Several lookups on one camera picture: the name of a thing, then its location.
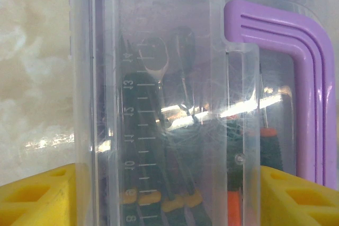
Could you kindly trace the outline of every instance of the screwdriver handle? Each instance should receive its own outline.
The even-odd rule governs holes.
[[[276,129],[260,129],[260,164],[283,171],[280,144]]]
[[[175,194],[175,199],[170,201],[168,198],[161,204],[165,212],[169,226],[187,226],[184,210],[184,199],[182,196]]]
[[[143,219],[145,226],[163,225],[160,201],[161,192],[159,191],[139,196],[138,204],[141,211],[141,219]]]
[[[126,190],[122,194],[122,217],[124,226],[139,226],[140,218],[137,210],[137,189]]]
[[[202,196],[198,189],[195,189],[193,195],[185,196],[184,200],[193,214],[195,226],[212,226],[212,221],[202,204]]]
[[[237,119],[227,121],[227,190],[238,191],[243,182],[243,165],[236,156],[243,153],[243,135]]]
[[[227,192],[228,226],[241,226],[240,191]]]

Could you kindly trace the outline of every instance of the clear plastic container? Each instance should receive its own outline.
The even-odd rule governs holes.
[[[260,163],[333,187],[336,3],[71,0],[79,225],[260,225]]]
[[[259,225],[259,51],[222,0],[72,1],[80,225]]]

